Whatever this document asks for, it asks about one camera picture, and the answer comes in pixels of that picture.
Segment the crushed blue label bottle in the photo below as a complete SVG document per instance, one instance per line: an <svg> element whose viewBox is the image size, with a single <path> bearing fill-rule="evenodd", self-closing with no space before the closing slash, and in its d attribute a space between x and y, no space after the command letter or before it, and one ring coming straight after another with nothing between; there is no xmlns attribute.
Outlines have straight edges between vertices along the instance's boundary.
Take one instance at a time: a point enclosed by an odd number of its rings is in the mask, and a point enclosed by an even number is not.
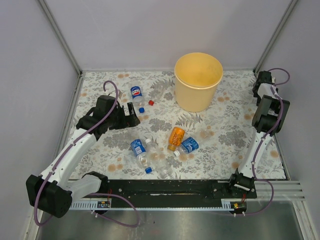
<svg viewBox="0 0 320 240"><path fill-rule="evenodd" d="M173 154L175 157L190 154L208 142L214 135L215 133L209 129L198 130L183 140Z"/></svg>

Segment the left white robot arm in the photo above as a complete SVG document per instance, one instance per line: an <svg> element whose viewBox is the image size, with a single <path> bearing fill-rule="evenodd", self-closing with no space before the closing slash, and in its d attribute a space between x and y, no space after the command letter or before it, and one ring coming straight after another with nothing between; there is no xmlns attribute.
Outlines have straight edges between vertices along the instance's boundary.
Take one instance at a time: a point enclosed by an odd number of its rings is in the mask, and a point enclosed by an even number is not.
<svg viewBox="0 0 320 240"><path fill-rule="evenodd" d="M30 175L26 189L30 205L56 218L63 217L72 203L90 194L102 198L109 192L108 177L91 171L68 183L87 151L108 130L121 130L140 124L134 104L127 103L128 114L113 96L101 95L76 124L70 141L56 159L38 176Z"/></svg>

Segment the orange label plastic bottle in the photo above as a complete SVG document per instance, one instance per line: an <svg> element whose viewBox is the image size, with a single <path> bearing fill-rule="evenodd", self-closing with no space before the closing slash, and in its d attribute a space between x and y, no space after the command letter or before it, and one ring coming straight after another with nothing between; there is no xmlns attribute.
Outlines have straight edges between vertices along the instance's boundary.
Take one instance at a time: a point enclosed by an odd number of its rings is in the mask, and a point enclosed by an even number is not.
<svg viewBox="0 0 320 240"><path fill-rule="evenodd" d="M174 152L176 148L179 147L180 144L182 143L184 135L185 135L185 130L175 126L168 139L167 149Z"/></svg>

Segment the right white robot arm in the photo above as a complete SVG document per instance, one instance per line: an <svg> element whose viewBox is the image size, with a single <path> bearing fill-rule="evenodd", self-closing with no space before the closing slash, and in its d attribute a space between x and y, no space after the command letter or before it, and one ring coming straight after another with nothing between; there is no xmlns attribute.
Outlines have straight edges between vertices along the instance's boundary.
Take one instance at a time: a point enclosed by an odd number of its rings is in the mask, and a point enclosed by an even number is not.
<svg viewBox="0 0 320 240"><path fill-rule="evenodd" d="M251 123L253 133L244 160L229 179L227 191L233 198L253 193L255 182L263 181L256 174L259 162L274 135L282 129L291 104L279 95L278 86L282 83L276 83L271 71L259 72L252 88L257 100Z"/></svg>

